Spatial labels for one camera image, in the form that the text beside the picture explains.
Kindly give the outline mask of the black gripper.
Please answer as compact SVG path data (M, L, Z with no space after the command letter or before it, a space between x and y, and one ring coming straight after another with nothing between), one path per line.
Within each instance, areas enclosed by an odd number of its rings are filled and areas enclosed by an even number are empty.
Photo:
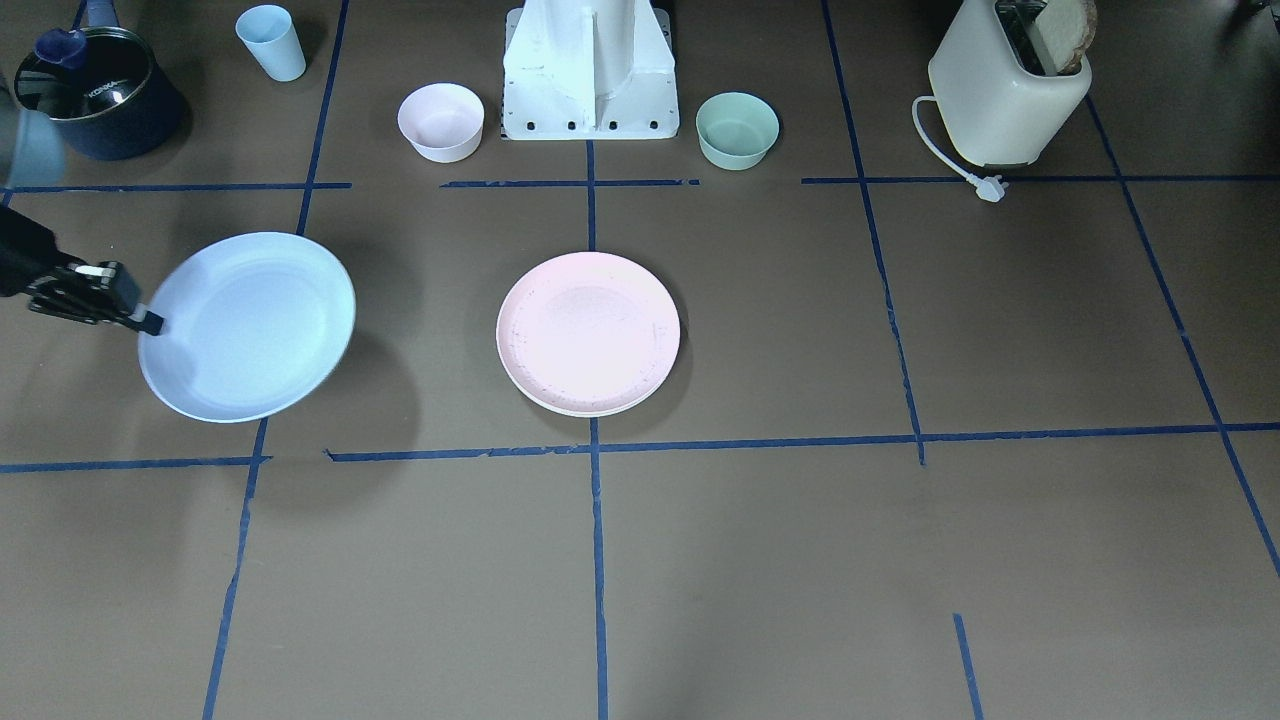
M142 291L116 261L67 264L26 287L27 307L35 313L97 325L128 325L148 336L163 333L165 319L142 304Z

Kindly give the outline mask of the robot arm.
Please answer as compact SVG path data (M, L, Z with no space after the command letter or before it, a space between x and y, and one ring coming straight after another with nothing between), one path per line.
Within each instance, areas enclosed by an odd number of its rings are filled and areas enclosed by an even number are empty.
M92 263L68 252L55 227L32 217L17 197L31 184L58 182L67 149L52 120L23 108L3 83L1 295L38 314L86 325L119 325L159 336L165 320L145 302L119 261Z

